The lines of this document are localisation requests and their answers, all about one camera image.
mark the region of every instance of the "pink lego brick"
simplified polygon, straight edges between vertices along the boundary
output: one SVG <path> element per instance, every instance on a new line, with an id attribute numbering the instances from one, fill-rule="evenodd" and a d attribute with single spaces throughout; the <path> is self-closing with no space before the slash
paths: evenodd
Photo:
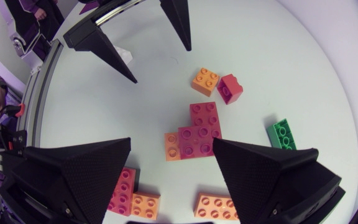
<path id="1" fill-rule="evenodd" d="M 215 102 L 194 103 L 190 105 L 190 116 L 193 125 L 210 125 L 213 138 L 222 138 L 218 110 Z"/>
<path id="2" fill-rule="evenodd" d="M 213 156 L 211 128 L 208 125 L 178 128 L 180 157 L 190 159 Z"/>
<path id="3" fill-rule="evenodd" d="M 233 74 L 223 76 L 218 84 L 218 92 L 227 105 L 236 101 L 242 91 L 242 86 L 240 86 Z"/>
<path id="4" fill-rule="evenodd" d="M 136 170 L 124 167 L 112 193 L 108 210 L 120 215 L 131 214 L 132 194 L 134 193 Z"/>

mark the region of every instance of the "orange lego brick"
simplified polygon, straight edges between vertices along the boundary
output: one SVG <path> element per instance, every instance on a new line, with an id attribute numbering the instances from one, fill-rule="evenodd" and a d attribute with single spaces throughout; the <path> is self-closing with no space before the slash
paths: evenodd
<path id="1" fill-rule="evenodd" d="M 206 193 L 198 194 L 194 217 L 220 220 L 239 219 L 230 196 Z"/>
<path id="2" fill-rule="evenodd" d="M 165 133 L 165 159 L 167 161 L 180 160 L 178 133 Z"/>
<path id="3" fill-rule="evenodd" d="M 193 79 L 191 87 L 206 96 L 211 96 L 218 81 L 219 75 L 202 68 Z"/>
<path id="4" fill-rule="evenodd" d="M 136 192 L 132 198 L 132 215 L 156 220 L 160 196 Z"/>

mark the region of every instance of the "metal frame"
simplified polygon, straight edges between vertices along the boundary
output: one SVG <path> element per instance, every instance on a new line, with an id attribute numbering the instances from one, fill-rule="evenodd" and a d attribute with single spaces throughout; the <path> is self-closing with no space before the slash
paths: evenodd
<path id="1" fill-rule="evenodd" d="M 17 131 L 27 131 L 27 146 L 40 146 L 40 131 L 45 100 L 53 71 L 62 50 L 63 45 L 58 40 L 54 40 L 40 71 L 31 75 L 27 81 L 22 100 L 25 105 L 25 111 L 17 121 Z"/>

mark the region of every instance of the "lego brick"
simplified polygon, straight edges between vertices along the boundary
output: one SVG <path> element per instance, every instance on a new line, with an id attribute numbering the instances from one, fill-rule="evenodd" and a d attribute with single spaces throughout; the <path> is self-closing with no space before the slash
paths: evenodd
<path id="1" fill-rule="evenodd" d="M 165 159 L 167 161 L 180 160 L 178 133 L 165 133 Z"/>
<path id="2" fill-rule="evenodd" d="M 210 125 L 213 138 L 222 138 L 218 110 L 215 102 L 194 103 L 190 105 L 190 116 L 193 125 Z"/>
<path id="3" fill-rule="evenodd" d="M 243 91 L 242 86 L 240 86 L 233 74 L 223 76 L 217 89 L 227 105 L 235 102 Z"/>
<path id="4" fill-rule="evenodd" d="M 108 210 L 129 216 L 131 214 L 132 194 L 134 192 L 136 170 L 124 167 L 112 193 Z"/>
<path id="5" fill-rule="evenodd" d="M 211 96 L 218 81 L 219 75 L 202 68 L 193 79 L 191 87 L 206 96 Z"/>
<path id="6" fill-rule="evenodd" d="M 194 209 L 194 217 L 213 220 L 238 220 L 230 196 L 199 193 Z"/>
<path id="7" fill-rule="evenodd" d="M 267 134 L 273 147 L 296 150 L 295 142 L 293 140 L 287 119 L 268 127 Z"/>
<path id="8" fill-rule="evenodd" d="M 158 205 L 160 196 L 143 192 L 134 193 L 132 199 L 132 215 L 156 220 L 158 215 Z"/>
<path id="9" fill-rule="evenodd" d="M 181 159 L 213 156 L 211 128 L 208 125 L 178 128 Z"/>

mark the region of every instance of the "black pyramid shape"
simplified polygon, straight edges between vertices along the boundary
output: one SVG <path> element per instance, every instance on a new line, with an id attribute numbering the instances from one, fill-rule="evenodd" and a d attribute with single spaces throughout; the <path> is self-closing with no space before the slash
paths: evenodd
<path id="1" fill-rule="evenodd" d="M 191 51 L 190 18 L 187 0 L 160 0 L 161 8 L 187 51 Z"/>
<path id="2" fill-rule="evenodd" d="M 317 149 L 292 151 L 214 138 L 213 151 L 241 223 L 255 223 L 281 173 L 317 160 Z"/>
<path id="3" fill-rule="evenodd" d="M 28 147 L 25 157 L 60 172 L 89 223 L 102 223 L 125 165 L 131 139 L 55 149 Z"/>

